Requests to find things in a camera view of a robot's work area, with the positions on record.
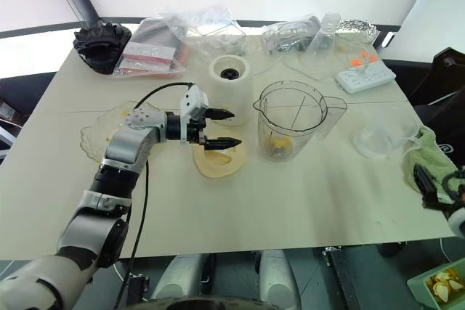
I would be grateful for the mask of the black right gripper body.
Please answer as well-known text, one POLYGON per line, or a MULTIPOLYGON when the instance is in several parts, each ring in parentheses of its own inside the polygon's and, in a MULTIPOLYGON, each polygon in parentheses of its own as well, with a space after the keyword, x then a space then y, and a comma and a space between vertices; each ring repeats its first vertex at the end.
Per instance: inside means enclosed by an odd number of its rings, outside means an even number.
POLYGON ((451 213, 458 209, 456 192, 426 191, 422 193, 422 206, 426 209, 451 213))

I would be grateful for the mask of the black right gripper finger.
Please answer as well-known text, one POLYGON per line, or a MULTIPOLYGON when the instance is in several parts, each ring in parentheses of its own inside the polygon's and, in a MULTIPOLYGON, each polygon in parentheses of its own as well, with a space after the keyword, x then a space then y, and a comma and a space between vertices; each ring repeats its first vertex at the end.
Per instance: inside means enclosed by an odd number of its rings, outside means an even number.
POLYGON ((417 163, 413 167, 413 177, 416 186, 424 197, 437 196, 437 188, 433 182, 432 175, 424 166, 417 163))

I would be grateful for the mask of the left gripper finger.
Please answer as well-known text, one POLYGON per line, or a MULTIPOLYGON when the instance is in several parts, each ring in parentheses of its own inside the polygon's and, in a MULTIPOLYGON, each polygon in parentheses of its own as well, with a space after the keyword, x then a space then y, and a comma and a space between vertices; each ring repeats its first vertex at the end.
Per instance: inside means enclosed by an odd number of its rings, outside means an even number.
POLYGON ((204 150, 226 150, 241 144, 240 139, 233 137, 219 137, 217 139, 205 139, 204 150))
POLYGON ((234 118, 235 114, 223 108, 208 108, 206 117, 214 121, 222 121, 228 118, 234 118))

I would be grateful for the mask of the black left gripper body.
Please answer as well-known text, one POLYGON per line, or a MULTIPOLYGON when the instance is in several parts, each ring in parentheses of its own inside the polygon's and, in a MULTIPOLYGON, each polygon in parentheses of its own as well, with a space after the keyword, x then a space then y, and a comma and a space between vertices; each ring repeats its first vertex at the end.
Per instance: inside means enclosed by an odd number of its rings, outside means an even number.
POLYGON ((209 140, 204 134, 206 119, 209 116, 209 108, 201 109, 195 115, 189 117, 187 123, 187 141, 191 144, 199 144, 205 148, 209 147, 209 140))

